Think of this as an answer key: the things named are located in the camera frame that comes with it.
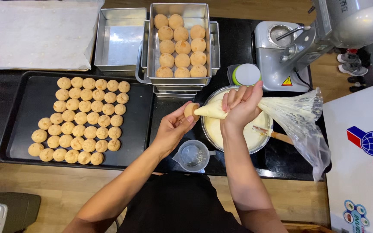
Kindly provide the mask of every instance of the measuring cup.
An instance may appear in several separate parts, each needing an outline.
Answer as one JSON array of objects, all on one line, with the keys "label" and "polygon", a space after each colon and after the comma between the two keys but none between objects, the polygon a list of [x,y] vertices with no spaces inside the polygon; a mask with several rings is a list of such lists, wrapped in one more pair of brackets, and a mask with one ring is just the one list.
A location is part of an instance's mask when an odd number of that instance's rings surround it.
[{"label": "measuring cup", "polygon": [[178,153],[172,159],[188,172],[199,172],[208,165],[210,156],[213,155],[215,151],[208,151],[204,143],[188,140],[179,147]]}]

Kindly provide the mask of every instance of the gray mixer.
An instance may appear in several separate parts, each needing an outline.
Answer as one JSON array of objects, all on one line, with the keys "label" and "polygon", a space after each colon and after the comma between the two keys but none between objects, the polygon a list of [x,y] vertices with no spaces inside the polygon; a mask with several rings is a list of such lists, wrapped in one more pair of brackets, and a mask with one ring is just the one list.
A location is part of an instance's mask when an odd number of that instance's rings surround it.
[{"label": "gray mixer", "polygon": [[310,26],[264,21],[255,29],[257,66],[264,91],[309,90],[307,66],[333,47],[373,43],[373,0],[312,0]]}]

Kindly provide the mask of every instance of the left hand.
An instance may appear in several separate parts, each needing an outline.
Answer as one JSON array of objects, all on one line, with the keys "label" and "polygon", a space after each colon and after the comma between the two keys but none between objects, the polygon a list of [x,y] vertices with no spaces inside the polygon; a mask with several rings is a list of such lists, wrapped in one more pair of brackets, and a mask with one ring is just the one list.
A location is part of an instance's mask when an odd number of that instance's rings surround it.
[{"label": "left hand", "polygon": [[194,127],[196,123],[194,117],[184,116],[184,109],[191,102],[186,102],[182,107],[162,118],[158,133],[151,144],[151,147],[159,150],[161,159],[168,156],[178,146],[184,134]]}]

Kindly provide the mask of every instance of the black countertop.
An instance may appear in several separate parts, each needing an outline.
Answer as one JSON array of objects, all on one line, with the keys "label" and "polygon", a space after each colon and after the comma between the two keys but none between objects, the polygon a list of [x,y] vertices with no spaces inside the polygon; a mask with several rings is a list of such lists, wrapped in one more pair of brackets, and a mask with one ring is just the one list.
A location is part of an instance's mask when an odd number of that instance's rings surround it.
[{"label": "black countertop", "polygon": [[[252,50],[251,34],[259,20],[251,19],[230,19],[211,17],[211,21],[219,23],[220,36],[220,57],[221,68],[215,76],[211,78],[210,83],[199,92],[195,98],[195,102],[201,105],[217,89],[229,85],[227,78],[227,67],[242,63],[255,63],[254,51]],[[13,100],[20,83],[20,77],[25,71],[5,70],[0,71],[0,145],[3,140],[3,134],[9,120],[10,110],[13,107]],[[93,65],[92,70],[84,72],[87,75],[99,76],[120,76],[133,77],[134,72],[101,72]],[[265,93],[264,96],[295,96],[301,93]],[[154,98],[150,142],[156,136],[160,120],[163,116],[173,112],[187,99],[182,98]],[[325,134],[324,120],[321,117],[318,120],[318,125]],[[274,130],[283,132],[282,128],[275,122]],[[194,128],[185,134],[181,140],[181,145],[186,140],[196,139],[203,142],[209,150],[215,148],[207,141],[201,127],[200,120]],[[165,158],[156,168],[156,172],[169,172],[173,170],[183,171],[180,165],[172,160],[172,156],[178,151],[178,147]],[[279,140],[270,139],[267,145],[260,151],[251,155],[251,160],[257,169],[259,175],[263,178],[276,179],[296,179],[296,180],[313,180],[312,166],[296,151],[296,149]],[[34,164],[30,162],[18,162],[25,164]],[[225,161],[222,152],[217,152],[215,156],[211,156],[210,162],[205,168],[207,175],[225,176]]]}]

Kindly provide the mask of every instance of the hand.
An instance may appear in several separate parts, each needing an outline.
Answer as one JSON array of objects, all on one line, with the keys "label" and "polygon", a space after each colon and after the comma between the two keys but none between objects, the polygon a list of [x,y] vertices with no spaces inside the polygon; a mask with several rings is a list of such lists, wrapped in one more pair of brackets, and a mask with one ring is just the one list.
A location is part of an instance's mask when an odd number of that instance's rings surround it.
[{"label": "hand", "polygon": [[168,156],[178,146],[184,134],[194,127],[193,116],[185,118],[184,109],[192,101],[186,102],[173,113],[164,116],[159,125],[158,133],[151,147],[159,150],[161,159]]},{"label": "hand", "polygon": [[244,126],[262,112],[257,107],[263,97],[263,82],[258,81],[254,86],[241,86],[238,91],[232,89],[223,97],[223,110],[228,112],[227,117],[221,120],[221,129],[225,126],[232,129],[244,130]]}]

